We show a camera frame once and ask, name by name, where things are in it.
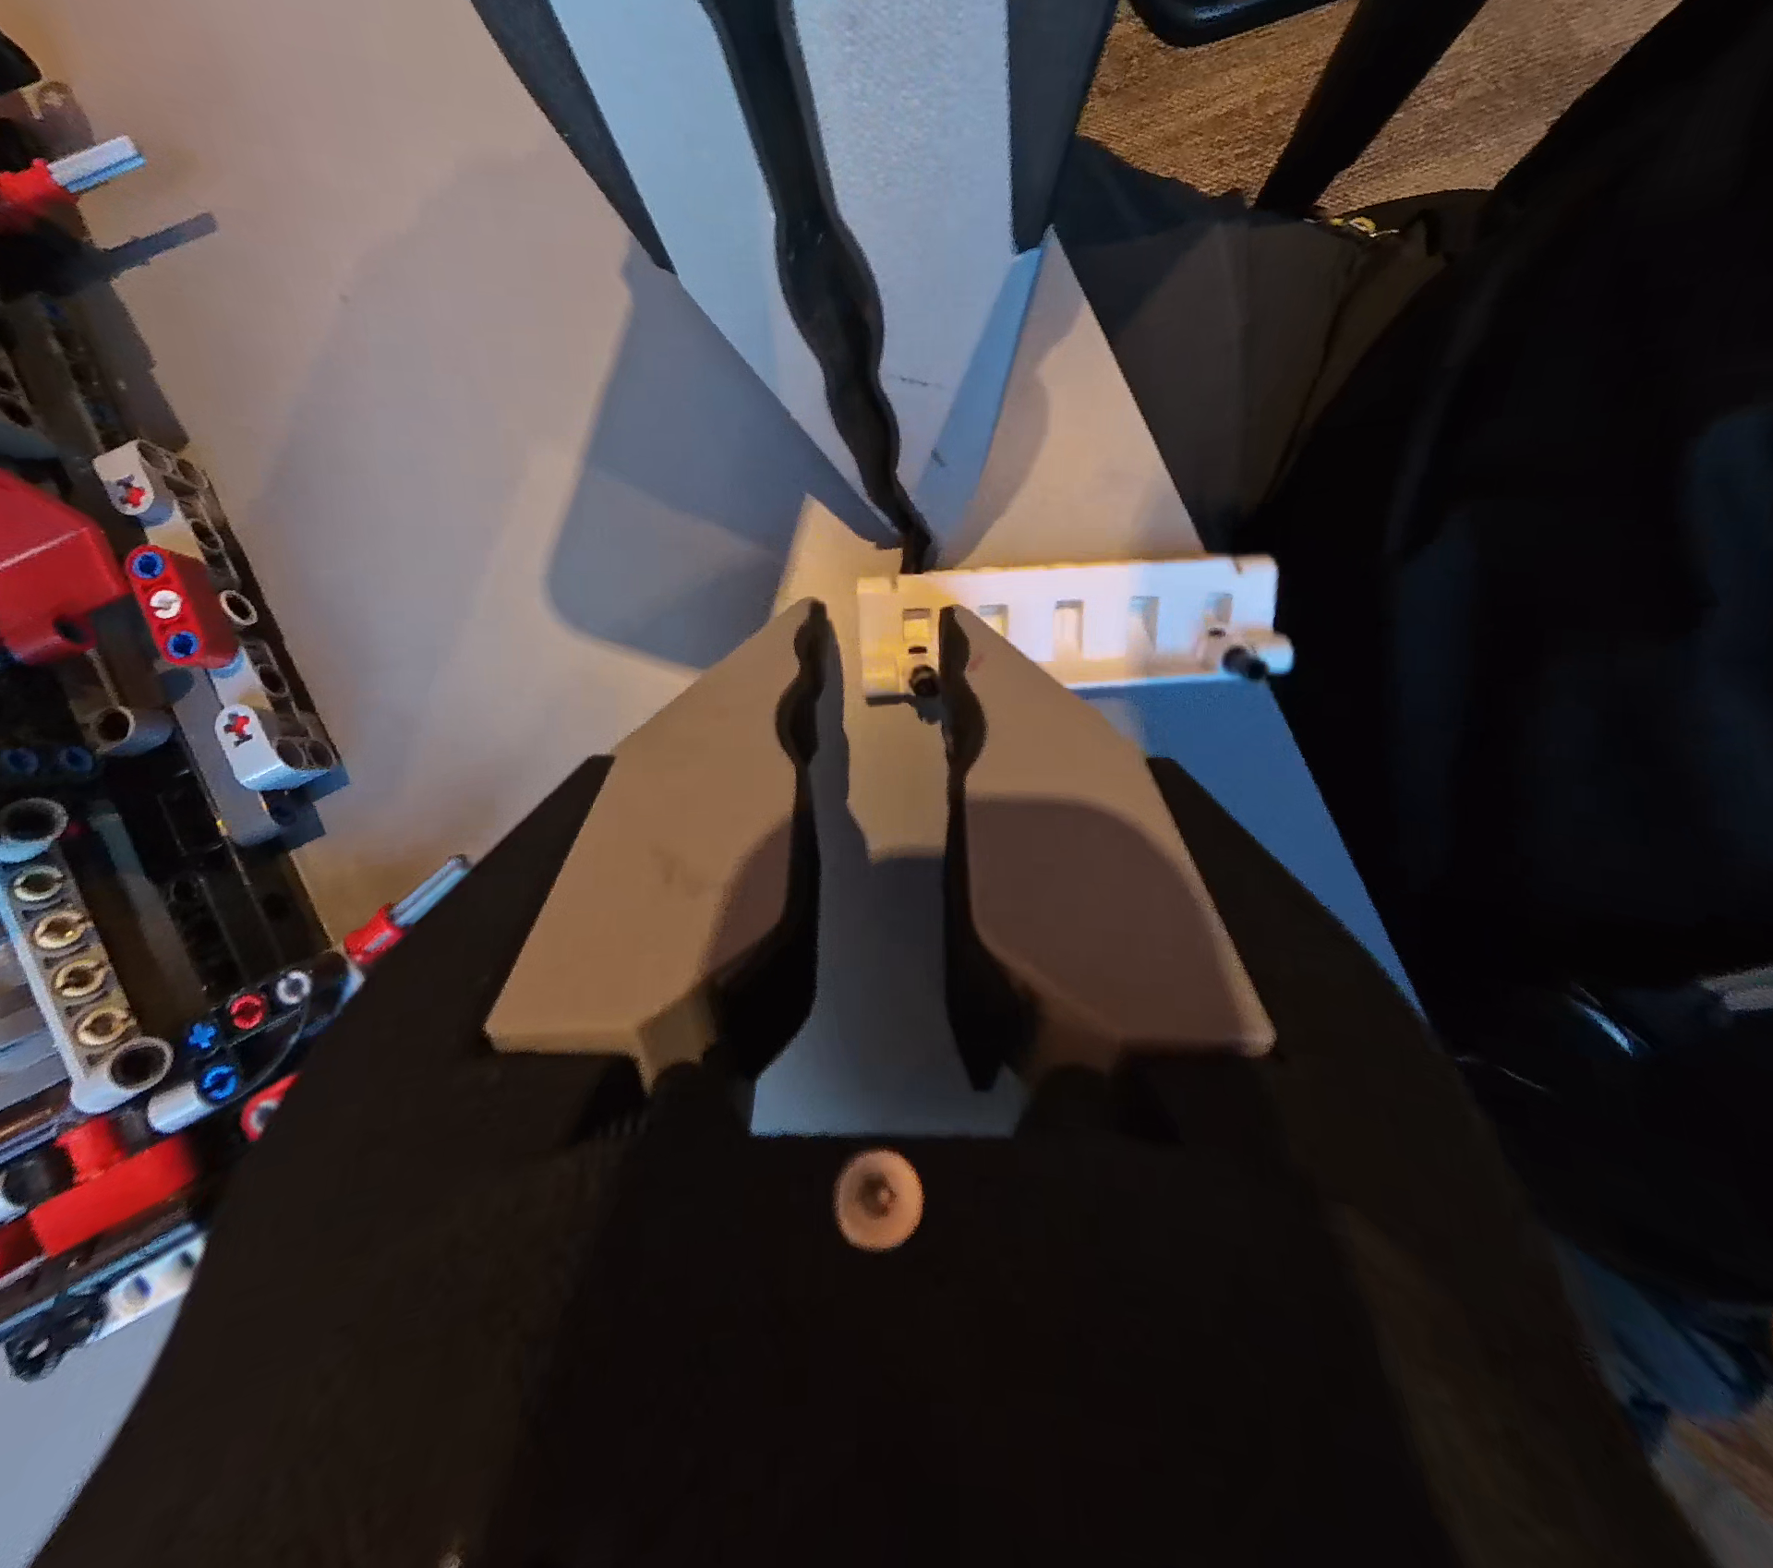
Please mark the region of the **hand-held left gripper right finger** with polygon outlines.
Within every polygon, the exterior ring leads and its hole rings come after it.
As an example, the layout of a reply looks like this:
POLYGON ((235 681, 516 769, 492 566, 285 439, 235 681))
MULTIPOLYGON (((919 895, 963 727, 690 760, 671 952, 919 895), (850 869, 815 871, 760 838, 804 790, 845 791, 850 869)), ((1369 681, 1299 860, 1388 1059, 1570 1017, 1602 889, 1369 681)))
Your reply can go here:
POLYGON ((1275 1022, 1144 747, 967 605, 941 610, 939 651, 943 995, 970 1083, 1268 1056, 1275 1022))

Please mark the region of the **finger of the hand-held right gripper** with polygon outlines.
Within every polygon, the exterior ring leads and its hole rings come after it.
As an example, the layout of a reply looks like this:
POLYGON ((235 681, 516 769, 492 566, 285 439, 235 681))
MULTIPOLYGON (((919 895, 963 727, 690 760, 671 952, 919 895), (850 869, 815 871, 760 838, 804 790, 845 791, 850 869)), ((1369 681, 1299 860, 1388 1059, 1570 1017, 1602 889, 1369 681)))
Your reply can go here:
POLYGON ((983 483, 1044 267, 1013 215, 1009 0, 776 0, 810 193, 782 258, 904 568, 983 483))
POLYGON ((545 0, 678 282, 920 550, 876 282, 832 204, 780 0, 545 0))

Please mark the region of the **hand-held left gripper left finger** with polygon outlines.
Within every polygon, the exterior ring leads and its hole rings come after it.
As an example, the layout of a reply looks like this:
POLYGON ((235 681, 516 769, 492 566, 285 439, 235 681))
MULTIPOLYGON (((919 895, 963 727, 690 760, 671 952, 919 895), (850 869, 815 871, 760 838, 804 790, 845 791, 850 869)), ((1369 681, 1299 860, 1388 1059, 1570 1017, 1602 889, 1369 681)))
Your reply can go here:
POLYGON ((486 1019, 503 1052, 756 1081, 817 996, 832 616, 804 598, 625 736, 486 1019))

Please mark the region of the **white building brick panel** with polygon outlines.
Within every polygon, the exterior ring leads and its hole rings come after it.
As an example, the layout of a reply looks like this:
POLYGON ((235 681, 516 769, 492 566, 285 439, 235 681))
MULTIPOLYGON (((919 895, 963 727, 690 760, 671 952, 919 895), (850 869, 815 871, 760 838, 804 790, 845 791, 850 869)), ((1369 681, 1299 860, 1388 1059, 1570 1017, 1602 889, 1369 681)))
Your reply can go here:
POLYGON ((909 699, 909 649, 939 666, 944 610, 965 609, 1076 692, 1236 677, 1231 646, 1258 649, 1268 679, 1293 670, 1277 627, 1268 555, 1090 559, 935 568, 856 581, 863 692, 909 699))

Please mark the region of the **person's dark clothing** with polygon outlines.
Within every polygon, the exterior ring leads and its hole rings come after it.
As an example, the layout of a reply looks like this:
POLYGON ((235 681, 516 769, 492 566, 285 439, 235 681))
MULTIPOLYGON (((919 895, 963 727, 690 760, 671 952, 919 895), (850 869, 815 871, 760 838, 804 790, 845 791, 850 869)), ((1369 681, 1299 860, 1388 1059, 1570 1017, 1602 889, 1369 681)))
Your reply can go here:
POLYGON ((1770 1399, 1772 0, 1679 0, 1489 189, 1055 223, 1615 1399, 1770 1399))

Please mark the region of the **building brick toy car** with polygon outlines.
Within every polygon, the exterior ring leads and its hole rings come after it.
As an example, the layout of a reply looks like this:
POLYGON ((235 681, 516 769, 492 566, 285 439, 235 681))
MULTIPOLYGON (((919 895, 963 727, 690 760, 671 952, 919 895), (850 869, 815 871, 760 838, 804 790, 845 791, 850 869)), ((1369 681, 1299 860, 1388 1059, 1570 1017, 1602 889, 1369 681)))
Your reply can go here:
POLYGON ((344 753, 84 206, 145 165, 2 40, 2 1344, 43 1379, 189 1290, 315 1039, 470 869, 329 936, 344 753))

